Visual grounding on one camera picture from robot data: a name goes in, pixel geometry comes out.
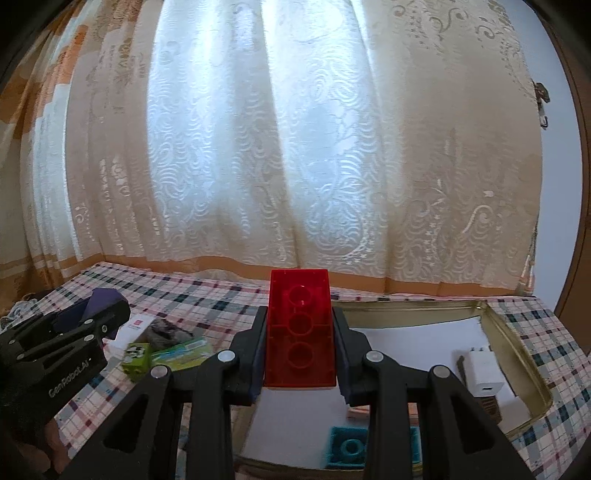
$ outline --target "curtain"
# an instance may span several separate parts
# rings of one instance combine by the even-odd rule
[[[79,1],[2,92],[0,132],[13,296],[100,260],[530,283],[540,128],[494,0]]]

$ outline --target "plaid tablecloth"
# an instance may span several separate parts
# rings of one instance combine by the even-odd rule
[[[236,332],[250,328],[268,290],[252,284],[159,274],[101,262],[39,302],[24,317],[63,309],[98,287],[116,288],[132,313],[165,317],[208,338],[214,351],[230,345]],[[333,300],[400,301],[430,297],[376,296],[333,290]],[[591,364],[558,318],[535,298],[487,299],[535,360],[552,392],[546,416],[513,441],[538,480],[555,480],[566,470],[591,429]],[[116,359],[65,406],[57,421],[72,457],[133,387]]]

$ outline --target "green package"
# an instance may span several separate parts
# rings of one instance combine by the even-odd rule
[[[138,382],[150,370],[151,353],[149,343],[130,343],[127,346],[121,369],[132,382]]]
[[[152,353],[152,365],[166,365],[172,371],[201,365],[213,355],[212,347],[203,337]]]

